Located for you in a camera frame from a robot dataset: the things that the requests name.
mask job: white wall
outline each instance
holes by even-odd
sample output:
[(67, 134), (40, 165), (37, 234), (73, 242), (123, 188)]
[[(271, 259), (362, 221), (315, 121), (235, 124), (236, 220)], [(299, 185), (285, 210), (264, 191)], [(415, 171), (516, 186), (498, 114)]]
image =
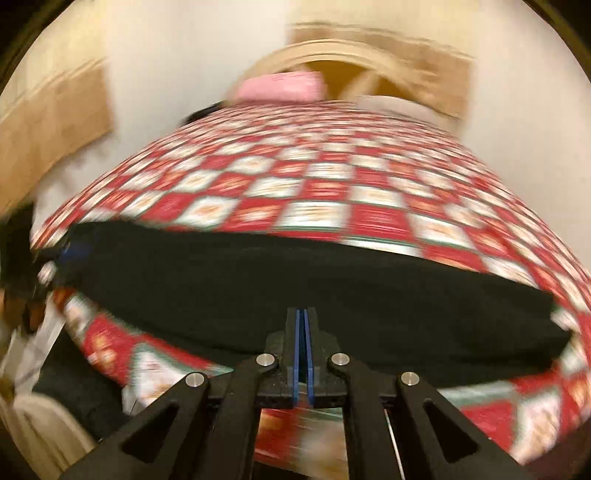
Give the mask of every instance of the white wall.
[(184, 117), (223, 99), (286, 42), (288, 0), (109, 0), (106, 54), (115, 130), (60, 162), (37, 189), (35, 227)]
[[(106, 42), (116, 130), (44, 179), (36, 223), (184, 116), (221, 100), (246, 68), (285, 44), (290, 4), (111, 0)], [(591, 84), (521, 0), (480, 0), (478, 21), (462, 139), (591, 267)]]
[(591, 267), (591, 83), (521, 0), (480, 0), (462, 140)]

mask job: silver bolt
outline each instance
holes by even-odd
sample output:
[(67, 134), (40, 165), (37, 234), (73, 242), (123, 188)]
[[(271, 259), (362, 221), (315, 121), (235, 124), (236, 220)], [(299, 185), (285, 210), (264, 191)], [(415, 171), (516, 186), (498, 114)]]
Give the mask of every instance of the silver bolt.
[(275, 363), (275, 357), (270, 353), (261, 353), (259, 356), (257, 356), (256, 362), (261, 367), (268, 367)]
[(404, 372), (402, 375), (400, 375), (400, 380), (402, 380), (402, 383), (412, 387), (413, 385), (418, 384), (420, 379), (415, 372)]
[(333, 356), (330, 357), (330, 361), (333, 362), (335, 365), (339, 365), (340, 367), (347, 365), (351, 359), (349, 355), (346, 353), (334, 353)]
[(205, 382), (205, 377), (203, 376), (203, 374), (200, 374), (199, 372), (193, 372), (185, 377), (185, 383), (189, 387), (200, 387), (201, 385), (203, 385), (203, 382)]

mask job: black fabric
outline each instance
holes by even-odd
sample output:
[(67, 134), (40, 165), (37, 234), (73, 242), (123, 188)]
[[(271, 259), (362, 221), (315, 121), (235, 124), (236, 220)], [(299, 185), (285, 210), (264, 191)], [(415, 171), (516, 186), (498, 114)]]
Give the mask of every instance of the black fabric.
[(276, 466), (259, 462), (252, 464), (252, 480), (307, 480), (307, 478), (301, 473), (283, 470), (283, 468), (277, 468)]
[(33, 203), (25, 203), (0, 218), (0, 288), (26, 299), (37, 284), (30, 250), (33, 215)]
[(10, 480), (39, 480), (37, 474), (12, 441), (4, 423), (0, 421), (0, 472)]
[(186, 119), (183, 120), (183, 125), (192, 124), (197, 120), (200, 120), (211, 113), (217, 112), (223, 108), (223, 102), (214, 103), (213, 105), (208, 106), (202, 110), (198, 110), (197, 112), (191, 113)]
[(570, 338), (550, 294), (496, 275), (330, 242), (73, 225), (62, 283), (130, 325), (234, 366), (290, 306), (314, 306), (343, 351), (438, 387), (546, 370)]
[(33, 391), (62, 404), (95, 440), (115, 433), (129, 420), (122, 411), (120, 386), (92, 368), (64, 330)]

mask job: white pillow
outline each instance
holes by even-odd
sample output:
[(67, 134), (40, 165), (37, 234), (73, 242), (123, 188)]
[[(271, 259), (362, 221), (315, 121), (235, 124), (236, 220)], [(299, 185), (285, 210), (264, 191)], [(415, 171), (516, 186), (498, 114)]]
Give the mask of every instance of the white pillow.
[(429, 122), (446, 131), (451, 131), (449, 120), (444, 118), (429, 107), (420, 105), (398, 97), (385, 95), (360, 95), (357, 97), (357, 105), (364, 110), (387, 113), (388, 115), (412, 117), (423, 122)]

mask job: pink object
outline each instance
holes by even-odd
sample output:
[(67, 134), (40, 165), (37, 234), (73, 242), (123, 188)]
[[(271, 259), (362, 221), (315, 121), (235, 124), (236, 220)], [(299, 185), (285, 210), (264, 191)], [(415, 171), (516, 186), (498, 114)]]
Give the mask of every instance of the pink object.
[(234, 100), (239, 102), (318, 102), (326, 85), (319, 72), (288, 72), (262, 75), (243, 82)]

